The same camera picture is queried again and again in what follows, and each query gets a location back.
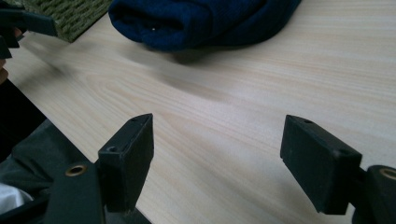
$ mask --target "green textured mat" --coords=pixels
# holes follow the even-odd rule
[[[73,42],[98,21],[111,0],[6,0],[25,7],[26,11],[50,16],[55,21],[58,37]]]

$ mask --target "blue fabric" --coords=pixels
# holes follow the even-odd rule
[[[239,46],[279,32],[301,0],[115,0],[108,14],[129,39],[159,50]]]

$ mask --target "white cloth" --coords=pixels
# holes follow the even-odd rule
[[[0,215],[32,200],[23,190],[0,183]]]

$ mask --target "wooden table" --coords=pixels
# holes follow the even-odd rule
[[[279,158],[287,114],[395,166],[396,2],[304,0],[274,38],[160,53],[104,16],[75,43],[29,34],[11,81],[91,160],[131,117],[154,115],[138,208],[153,223],[350,223],[317,214]]]

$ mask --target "table surface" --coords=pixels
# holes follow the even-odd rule
[[[154,115],[138,208],[153,223],[350,223],[317,214],[279,158],[287,114],[395,166],[396,2],[304,0],[272,39],[156,52],[107,15],[75,43],[28,34],[10,80],[91,160],[132,117]]]

